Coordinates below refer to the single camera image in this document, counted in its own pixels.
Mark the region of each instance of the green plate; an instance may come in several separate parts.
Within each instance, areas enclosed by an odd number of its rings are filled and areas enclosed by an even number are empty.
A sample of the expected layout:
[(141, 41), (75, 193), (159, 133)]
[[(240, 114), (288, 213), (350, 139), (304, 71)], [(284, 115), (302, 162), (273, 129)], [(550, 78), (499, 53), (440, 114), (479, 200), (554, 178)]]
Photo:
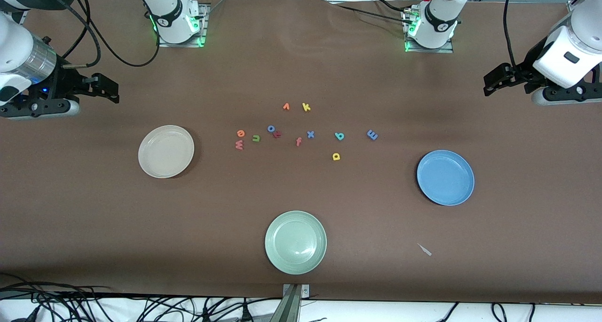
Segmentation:
[(291, 275), (305, 274), (324, 258), (326, 232), (310, 213), (283, 213), (265, 233), (265, 253), (278, 270)]

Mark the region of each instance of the white robotic arm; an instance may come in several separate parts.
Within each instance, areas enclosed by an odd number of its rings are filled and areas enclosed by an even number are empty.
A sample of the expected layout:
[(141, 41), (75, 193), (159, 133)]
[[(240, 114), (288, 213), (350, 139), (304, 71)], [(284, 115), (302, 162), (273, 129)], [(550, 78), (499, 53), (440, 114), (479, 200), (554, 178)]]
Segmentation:
[(425, 48), (439, 48), (453, 37), (458, 25), (458, 16), (468, 0), (422, 1), (412, 7), (418, 10), (415, 24), (408, 36)]
[(170, 44), (187, 41), (200, 31), (195, 0), (144, 0), (161, 39)]
[[(0, 117), (21, 120), (75, 115), (79, 112), (78, 94), (119, 102), (118, 84), (102, 74), (81, 76), (54, 52), (49, 39), (32, 35), (11, 18), (11, 13), (32, 8), (64, 9), (74, 0), (60, 1), (0, 0)], [(164, 43), (182, 43), (200, 31), (197, 1), (144, 3)]]
[[(602, 101), (602, 0), (581, 0), (515, 67), (502, 63), (484, 79), (486, 96), (525, 84), (538, 105)], [(592, 73), (593, 78), (585, 77)]]

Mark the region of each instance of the small white debris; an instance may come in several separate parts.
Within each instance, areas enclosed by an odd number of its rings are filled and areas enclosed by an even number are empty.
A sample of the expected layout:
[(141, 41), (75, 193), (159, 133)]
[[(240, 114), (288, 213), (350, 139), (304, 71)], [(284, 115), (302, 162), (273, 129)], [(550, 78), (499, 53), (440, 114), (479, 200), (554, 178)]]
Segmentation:
[(431, 253), (430, 251), (428, 251), (428, 249), (424, 248), (420, 243), (416, 243), (416, 244), (419, 245), (420, 249), (422, 249), (422, 251), (424, 253), (426, 253), (426, 255), (428, 255), (428, 256), (432, 256), (433, 255), (433, 253)]

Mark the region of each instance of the blue plate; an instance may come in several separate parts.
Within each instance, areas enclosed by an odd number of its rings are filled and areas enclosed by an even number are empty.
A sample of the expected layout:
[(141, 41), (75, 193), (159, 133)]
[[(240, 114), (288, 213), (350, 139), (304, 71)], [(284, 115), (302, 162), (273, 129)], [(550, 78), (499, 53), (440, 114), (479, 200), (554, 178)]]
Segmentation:
[(475, 175), (463, 157), (449, 150), (424, 155), (418, 165), (418, 185), (437, 204), (457, 206), (475, 189)]

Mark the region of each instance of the plate rim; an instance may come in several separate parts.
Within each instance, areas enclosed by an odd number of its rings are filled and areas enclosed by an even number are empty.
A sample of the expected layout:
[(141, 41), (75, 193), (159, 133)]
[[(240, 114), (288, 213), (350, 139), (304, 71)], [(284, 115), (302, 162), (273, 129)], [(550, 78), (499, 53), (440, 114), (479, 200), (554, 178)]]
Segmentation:
[[(428, 193), (426, 191), (424, 191), (424, 187), (423, 184), (421, 182), (421, 178), (420, 178), (420, 170), (421, 167), (424, 166), (424, 164), (426, 163), (426, 160), (430, 157), (432, 157), (433, 155), (437, 155), (440, 153), (451, 153), (452, 156), (454, 157), (458, 157), (459, 159), (461, 159), (462, 161), (464, 161), (464, 163), (466, 164), (466, 166), (468, 166), (468, 171), (469, 171), (469, 176), (472, 179), (472, 187), (469, 189), (469, 191), (467, 191), (467, 194), (465, 195), (464, 199), (460, 202), (453, 202), (451, 204), (443, 204), (437, 200), (435, 200), (434, 198), (432, 198), (430, 195), (428, 195)], [(466, 202), (472, 195), (473, 195), (473, 191), (475, 190), (475, 172), (473, 172), (473, 168), (470, 166), (470, 163), (468, 163), (468, 161), (462, 157), (462, 155), (456, 153), (455, 151), (451, 151), (451, 150), (447, 150), (447, 149), (437, 149), (437, 150), (433, 150), (430, 151), (429, 153), (426, 153), (426, 155), (424, 155), (422, 157), (422, 159), (420, 159), (420, 162), (418, 164), (418, 167), (416, 168), (416, 180), (418, 182), (418, 185), (420, 187), (420, 190), (422, 191), (422, 193), (428, 197), (429, 200), (431, 200), (432, 202), (435, 202), (435, 204), (439, 204), (441, 206), (458, 206), (460, 204), (463, 204), (464, 202)]]
[[(144, 152), (144, 149), (146, 148), (146, 145), (144, 145), (144, 143), (145, 142), (148, 143), (150, 141), (150, 138), (152, 137), (153, 134), (156, 136), (157, 132), (159, 132), (159, 131), (161, 131), (163, 129), (167, 129), (167, 128), (174, 128), (174, 129), (177, 129), (179, 132), (182, 132), (187, 137), (187, 139), (189, 139), (190, 142), (192, 143), (192, 152), (190, 154), (190, 158), (188, 159), (188, 161), (186, 162), (186, 164), (184, 165), (184, 167), (182, 168), (182, 170), (180, 170), (179, 172), (176, 172), (175, 174), (170, 174), (169, 176), (157, 176), (157, 175), (153, 175), (148, 170), (144, 169), (144, 166), (142, 166), (142, 154)], [(160, 126), (160, 127), (157, 127), (155, 129), (153, 129), (148, 134), (146, 134), (146, 136), (144, 137), (144, 139), (142, 139), (142, 141), (140, 142), (140, 146), (138, 146), (138, 165), (140, 165), (140, 168), (147, 175), (152, 176), (155, 179), (168, 179), (168, 178), (172, 178), (172, 177), (174, 177), (174, 176), (182, 173), (184, 170), (186, 170), (186, 168), (188, 168), (188, 166), (192, 162), (193, 158), (194, 158), (194, 139), (193, 139), (192, 135), (190, 135), (189, 131), (187, 131), (185, 128), (177, 126), (177, 125), (163, 125), (163, 126)]]
[[(280, 219), (281, 217), (285, 216), (285, 215), (292, 215), (292, 213), (299, 213), (301, 215), (305, 215), (305, 217), (307, 217), (310, 220), (315, 220), (319, 227), (321, 228), (321, 231), (323, 233), (324, 236), (324, 251), (322, 252), (322, 255), (320, 255), (320, 257), (318, 258), (318, 260), (316, 261), (316, 264), (314, 264), (313, 267), (311, 267), (310, 269), (308, 269), (307, 271), (303, 271), (303, 272), (299, 272), (299, 271), (290, 271), (287, 269), (282, 269), (281, 267), (277, 266), (276, 264), (274, 264), (272, 258), (270, 257), (270, 253), (268, 252), (268, 242), (271, 240), (271, 237), (269, 237), (268, 232), (270, 231), (270, 229), (273, 227), (273, 225), (275, 224), (275, 222)], [(280, 215), (278, 215), (275, 219), (273, 219), (271, 221), (271, 223), (269, 224), (267, 230), (265, 231), (265, 238), (264, 238), (264, 249), (265, 249), (265, 254), (267, 255), (267, 258), (269, 260), (269, 262), (279, 271), (282, 271), (282, 273), (288, 274), (288, 275), (302, 275), (302, 274), (307, 274), (310, 271), (316, 269), (316, 267), (318, 267), (320, 265), (320, 263), (322, 263), (322, 260), (324, 260), (324, 256), (326, 255), (326, 250), (328, 248), (328, 237), (326, 235), (326, 230), (324, 229), (324, 225), (322, 224), (322, 222), (320, 222), (320, 220), (318, 220), (317, 217), (315, 217), (314, 215), (312, 215), (311, 213), (308, 213), (306, 211), (287, 211), (284, 213), (281, 213)]]

